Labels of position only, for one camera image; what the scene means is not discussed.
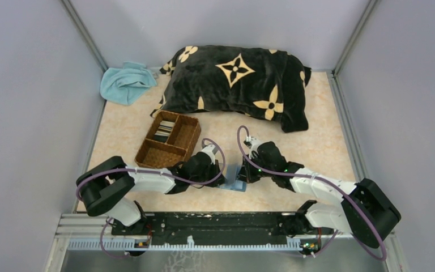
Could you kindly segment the teal leather card holder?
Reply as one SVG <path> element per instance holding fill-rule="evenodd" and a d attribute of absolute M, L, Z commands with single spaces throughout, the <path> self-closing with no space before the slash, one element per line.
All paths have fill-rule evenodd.
<path fill-rule="evenodd" d="M 236 192 L 245 192 L 247 183 L 240 178 L 241 165 L 227 164 L 224 170 L 225 182 L 219 186 L 219 189 L 232 190 Z"/>

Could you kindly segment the woven brown divided basket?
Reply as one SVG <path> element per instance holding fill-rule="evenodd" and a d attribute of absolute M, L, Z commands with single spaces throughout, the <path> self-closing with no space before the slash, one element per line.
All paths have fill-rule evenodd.
<path fill-rule="evenodd" d="M 175 122 L 168 140 L 158 142 L 152 139 L 161 121 Z M 149 128 L 134 161 L 140 167 L 170 167 L 187 161 L 193 154 L 201 134 L 199 120 L 195 117 L 160 110 Z"/>

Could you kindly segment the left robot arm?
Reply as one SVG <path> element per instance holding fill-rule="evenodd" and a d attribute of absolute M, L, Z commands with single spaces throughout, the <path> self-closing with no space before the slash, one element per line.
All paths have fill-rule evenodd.
<path fill-rule="evenodd" d="M 122 157 L 113 156 L 77 179 L 76 196 L 88 216 L 106 215 L 138 235 L 146 230 L 147 219 L 141 206 L 126 198 L 128 193 L 178 194 L 190 185 L 218 187 L 225 181 L 219 161 L 208 151 L 156 169 L 131 167 Z"/>

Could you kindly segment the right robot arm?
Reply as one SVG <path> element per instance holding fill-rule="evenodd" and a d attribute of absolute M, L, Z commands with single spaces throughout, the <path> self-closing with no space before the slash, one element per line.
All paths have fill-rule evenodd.
<path fill-rule="evenodd" d="M 386 194 L 371 179 L 342 181 L 287 161 L 274 142 L 246 137 L 249 153 L 243 157 L 242 172 L 247 182 L 269 177 L 278 187 L 312 196 L 296 213 L 302 233 L 317 228 L 350 233 L 371 248 L 378 248 L 402 216 Z"/>

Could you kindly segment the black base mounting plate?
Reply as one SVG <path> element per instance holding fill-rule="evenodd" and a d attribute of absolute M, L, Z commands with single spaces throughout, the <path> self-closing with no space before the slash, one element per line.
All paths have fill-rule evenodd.
<path fill-rule="evenodd" d="M 155 212 L 130 227 L 112 223 L 112 235 L 151 236 L 152 245 L 183 245 L 188 237 L 195 245 L 284 245 L 288 238 L 332 233 L 295 212 Z"/>

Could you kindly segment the black pillow with tan flowers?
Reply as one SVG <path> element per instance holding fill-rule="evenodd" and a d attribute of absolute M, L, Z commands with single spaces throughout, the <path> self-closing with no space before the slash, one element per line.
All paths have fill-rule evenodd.
<path fill-rule="evenodd" d="M 174 113 L 237 112 L 306 131 L 305 88 L 312 70 L 282 50 L 186 46 L 160 68 L 169 83 L 156 108 Z"/>

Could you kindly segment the light blue cloth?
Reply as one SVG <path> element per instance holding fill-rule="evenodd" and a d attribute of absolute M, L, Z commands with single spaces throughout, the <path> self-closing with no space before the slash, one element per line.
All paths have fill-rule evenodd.
<path fill-rule="evenodd" d="M 100 96 L 106 101 L 129 106 L 155 86 L 155 73 L 144 64 L 124 62 L 121 68 L 110 67 L 104 72 Z"/>

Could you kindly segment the aluminium front rail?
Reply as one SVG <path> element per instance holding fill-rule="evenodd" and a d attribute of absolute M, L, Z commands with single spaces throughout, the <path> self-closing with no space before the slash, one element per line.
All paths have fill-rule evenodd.
<path fill-rule="evenodd" d="M 56 235 L 71 248 L 106 250 L 308 250 L 334 227 L 312 227 L 301 212 L 155 212 L 125 226 L 105 216 L 62 215 Z"/>

